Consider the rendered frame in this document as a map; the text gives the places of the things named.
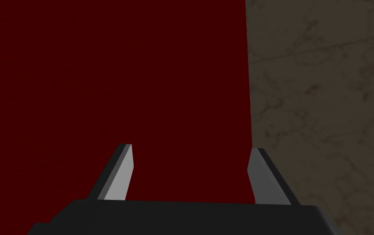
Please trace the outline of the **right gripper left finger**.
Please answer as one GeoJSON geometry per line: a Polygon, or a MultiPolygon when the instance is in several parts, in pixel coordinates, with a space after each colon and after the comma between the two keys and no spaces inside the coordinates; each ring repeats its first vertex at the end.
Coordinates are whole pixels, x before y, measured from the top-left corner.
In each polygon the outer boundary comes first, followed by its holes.
{"type": "Polygon", "coordinates": [[[134,170],[131,144],[120,144],[90,190],[88,200],[125,200],[134,170]]]}

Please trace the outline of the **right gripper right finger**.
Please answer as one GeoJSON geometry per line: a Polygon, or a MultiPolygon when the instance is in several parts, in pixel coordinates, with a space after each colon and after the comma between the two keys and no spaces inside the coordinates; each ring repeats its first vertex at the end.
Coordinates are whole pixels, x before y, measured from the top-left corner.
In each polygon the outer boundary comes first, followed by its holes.
{"type": "Polygon", "coordinates": [[[256,204],[300,204],[264,149],[251,149],[247,173],[256,204]]]}

